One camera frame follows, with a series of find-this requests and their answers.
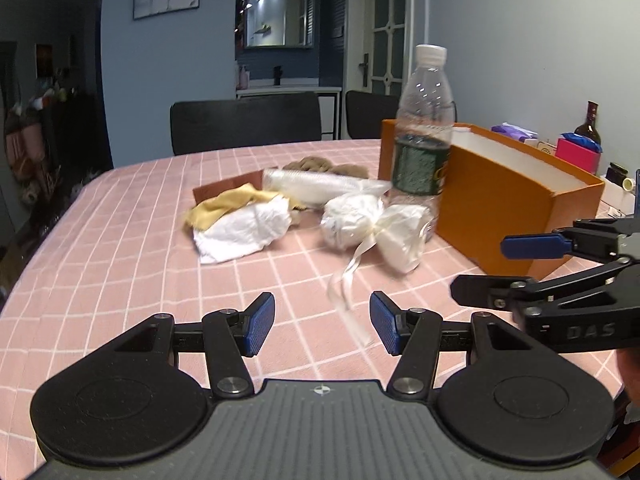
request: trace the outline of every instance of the purple package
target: purple package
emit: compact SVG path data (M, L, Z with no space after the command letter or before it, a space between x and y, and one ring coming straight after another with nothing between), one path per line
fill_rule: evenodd
M524 142L525 139L537 139L538 136L536 134L529 134L524 132L523 130L516 128L515 126L500 124L499 126L494 126L491 128L492 132L496 132L497 134L502 134L504 136L510 137L514 140L519 140L520 142Z

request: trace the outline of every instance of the dining table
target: dining table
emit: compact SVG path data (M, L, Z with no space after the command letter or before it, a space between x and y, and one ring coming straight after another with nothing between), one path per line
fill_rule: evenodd
M222 264L199 262L192 233L184 227L194 188L309 155L360 164L375 177L380 140L174 156L117 168L82 190L26 266L0 316L0 478L25 478L44 462L30 420L38 387L156 313L197 322L222 308L243 310L263 291L273 293L273 327L259 355L245 359L257 390L266 378L378 379L386 386L398 358L386 353L370 323L374 290L401 308L470 319L474 309L458 306L449 284L458 274L482 271L437 236L427 243L417 269L404 276L391 272L375 248L363 256L353 279L353 314L375 338L368 346L354 338L327 297L330 277L344 269L353 251L325 245L321 212L304 212L299 225L258 253ZM552 277L591 266L572 258ZM498 314L510 320L510 314ZM612 351L565 357L612 396L619 391ZM435 386L464 366L464 352L441 353ZM182 354L179 367L209 386L203 354Z

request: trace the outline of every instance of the white bottle cap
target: white bottle cap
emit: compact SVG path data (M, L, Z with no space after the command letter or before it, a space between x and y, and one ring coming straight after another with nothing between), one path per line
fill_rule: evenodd
M418 45L415 47L418 66L437 66L442 68L447 62L447 49L437 45Z

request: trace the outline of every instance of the black chair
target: black chair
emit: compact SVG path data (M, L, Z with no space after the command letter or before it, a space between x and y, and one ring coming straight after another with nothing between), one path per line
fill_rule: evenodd
M321 139L320 105L313 92L171 107L174 155Z
M379 139L384 119L395 119L399 98L349 90L345 95L347 130L351 139Z

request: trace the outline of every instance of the yellow cloth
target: yellow cloth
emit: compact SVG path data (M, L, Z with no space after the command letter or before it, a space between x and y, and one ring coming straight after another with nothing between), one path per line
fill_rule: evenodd
M187 213L184 222L199 231L206 231L225 214L236 211L252 202L270 202L280 195L277 191L258 191L251 184L223 191L215 198L200 202ZM289 208L300 207L300 204L289 199Z

